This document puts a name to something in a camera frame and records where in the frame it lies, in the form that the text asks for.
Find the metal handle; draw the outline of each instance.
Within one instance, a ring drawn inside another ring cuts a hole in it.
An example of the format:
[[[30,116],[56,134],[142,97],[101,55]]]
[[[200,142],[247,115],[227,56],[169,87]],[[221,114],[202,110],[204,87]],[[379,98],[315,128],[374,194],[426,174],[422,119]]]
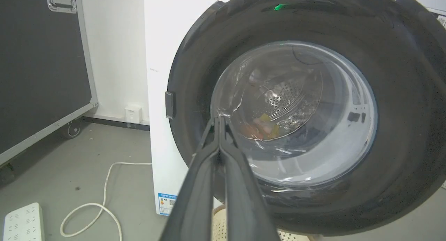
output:
[[[48,8],[54,12],[76,14],[76,0],[46,0]]]

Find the gray floor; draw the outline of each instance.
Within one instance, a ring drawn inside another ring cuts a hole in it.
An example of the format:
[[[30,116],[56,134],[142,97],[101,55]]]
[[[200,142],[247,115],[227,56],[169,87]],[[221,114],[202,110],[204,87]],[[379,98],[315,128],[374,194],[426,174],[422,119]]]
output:
[[[114,162],[150,162],[150,133],[90,124],[77,138],[62,140],[53,134],[21,154],[14,165],[15,182],[0,188],[0,217],[9,211],[38,202],[43,208],[46,240],[68,240],[59,226],[73,208],[102,202],[108,168]],[[124,240],[157,240],[167,217],[155,213],[152,168],[119,166],[112,171],[106,206],[118,217]],[[96,215],[99,209],[81,210],[69,222],[72,233]],[[400,220],[377,230],[324,241],[444,241],[446,240],[446,190]],[[118,240],[116,224],[108,214],[86,232],[70,240]]]

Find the white wall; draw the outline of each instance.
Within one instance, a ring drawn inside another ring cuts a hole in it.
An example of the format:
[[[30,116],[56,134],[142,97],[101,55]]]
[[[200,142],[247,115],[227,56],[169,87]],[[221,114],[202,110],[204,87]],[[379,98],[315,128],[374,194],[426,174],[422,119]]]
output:
[[[125,121],[128,104],[148,124],[144,0],[82,0],[99,107],[88,116]]]

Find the power cord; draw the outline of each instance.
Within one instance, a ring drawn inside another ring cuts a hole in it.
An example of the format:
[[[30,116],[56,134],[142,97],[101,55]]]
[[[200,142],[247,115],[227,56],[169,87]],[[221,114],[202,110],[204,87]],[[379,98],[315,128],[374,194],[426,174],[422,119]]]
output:
[[[108,177],[110,176],[110,171],[113,168],[114,165],[116,164],[127,164],[127,165],[152,165],[152,163],[126,163],[126,162],[116,162],[113,163],[110,168],[108,169],[108,174],[107,174],[107,178],[105,179],[105,184],[104,184],[104,200],[102,202],[102,204],[99,203],[86,203],[83,204],[77,208],[75,208],[74,210],[72,210],[66,217],[65,219],[62,221],[62,223],[60,224],[60,234],[66,238],[71,238],[72,236],[77,236],[80,233],[84,232],[85,230],[87,230],[91,225],[94,224],[94,222],[96,222],[96,220],[99,218],[99,216],[101,216],[103,211],[106,211],[108,214],[110,214],[110,216],[113,218],[113,220],[116,222],[116,225],[118,225],[118,231],[119,231],[119,240],[122,241],[122,230],[121,230],[121,225],[119,224],[118,219],[115,217],[115,215],[105,207],[105,199],[107,198],[107,182],[108,182]],[[98,206],[99,208],[101,208],[101,210],[99,211],[98,215],[84,228],[82,228],[80,231],[73,233],[73,234],[66,234],[63,231],[63,227],[66,223],[66,221],[69,219],[69,217],[71,217],[71,215],[73,213],[75,213],[77,210],[79,210],[80,208],[84,208],[86,206]]]

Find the power strip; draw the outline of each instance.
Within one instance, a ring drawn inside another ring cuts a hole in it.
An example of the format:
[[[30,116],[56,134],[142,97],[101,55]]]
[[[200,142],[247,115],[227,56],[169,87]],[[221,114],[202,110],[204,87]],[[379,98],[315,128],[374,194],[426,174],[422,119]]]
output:
[[[32,203],[6,215],[3,241],[45,241],[39,203]]]

